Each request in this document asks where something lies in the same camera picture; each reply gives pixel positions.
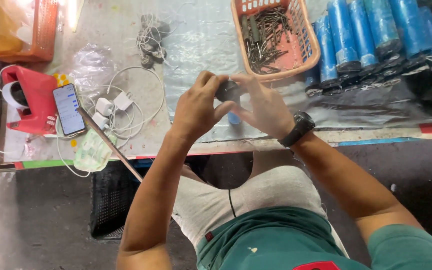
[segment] black wristwatch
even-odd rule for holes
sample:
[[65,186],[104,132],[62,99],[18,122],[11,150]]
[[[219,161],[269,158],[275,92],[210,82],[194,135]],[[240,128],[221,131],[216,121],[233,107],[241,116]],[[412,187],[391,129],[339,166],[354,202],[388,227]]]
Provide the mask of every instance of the black wristwatch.
[[315,121],[309,116],[309,114],[303,111],[297,111],[294,114],[294,128],[291,132],[284,137],[282,140],[278,140],[284,147],[291,147],[299,139],[301,139],[306,133],[310,132],[316,126]]

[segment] hand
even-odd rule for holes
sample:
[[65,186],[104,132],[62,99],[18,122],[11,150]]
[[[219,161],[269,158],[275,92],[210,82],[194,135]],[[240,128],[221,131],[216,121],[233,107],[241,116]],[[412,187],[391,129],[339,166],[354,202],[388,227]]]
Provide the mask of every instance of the hand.
[[295,125],[293,115],[276,90],[265,87],[256,77],[247,74],[231,75],[231,80],[240,83],[251,96],[253,112],[241,106],[232,109],[241,120],[278,140],[291,132]]
[[233,101],[213,107],[219,84],[228,78],[227,75],[216,76],[209,71],[201,71],[194,85],[177,101],[172,134],[193,144],[229,113],[236,106]]

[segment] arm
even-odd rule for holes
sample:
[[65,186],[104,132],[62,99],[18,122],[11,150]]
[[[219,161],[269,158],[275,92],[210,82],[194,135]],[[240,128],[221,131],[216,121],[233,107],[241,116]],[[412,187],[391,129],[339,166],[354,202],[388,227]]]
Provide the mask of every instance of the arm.
[[129,208],[116,268],[171,269],[165,249],[184,159],[194,142],[208,132],[236,104],[213,107],[215,92],[228,76],[203,71],[177,102],[174,121],[153,165]]
[[[253,112],[242,107],[235,107],[233,112],[262,132],[277,139],[285,138],[294,128],[294,120],[281,95],[248,75],[235,74],[231,79],[247,88],[253,105]],[[341,208],[355,219],[366,242],[375,230],[389,224],[422,229],[386,187],[314,133],[306,134],[291,150],[303,159]]]

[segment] blue stripe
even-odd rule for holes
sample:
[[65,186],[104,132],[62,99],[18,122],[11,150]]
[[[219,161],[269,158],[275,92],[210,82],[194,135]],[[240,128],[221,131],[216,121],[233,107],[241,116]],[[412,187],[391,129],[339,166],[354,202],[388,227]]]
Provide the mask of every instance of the blue stripe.
[[419,141],[419,140],[422,139],[412,138],[412,137],[399,137],[399,138],[391,138],[391,139],[370,139],[370,140],[363,140],[363,141],[340,142],[338,143],[338,146],[387,144],[387,143],[399,143],[399,142],[412,142],[412,141]]

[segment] gray shorts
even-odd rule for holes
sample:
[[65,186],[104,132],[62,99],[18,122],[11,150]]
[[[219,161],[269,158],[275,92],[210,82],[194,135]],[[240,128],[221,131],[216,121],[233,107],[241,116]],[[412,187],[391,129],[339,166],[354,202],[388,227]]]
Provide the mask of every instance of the gray shorts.
[[[297,161],[287,161],[297,165]],[[230,221],[234,216],[272,206],[304,208],[327,218],[321,207],[321,197],[301,166],[283,165],[252,175],[240,187],[223,190],[202,182],[184,166],[177,188],[172,217],[194,247],[210,231]],[[340,249],[347,253],[332,229]]]

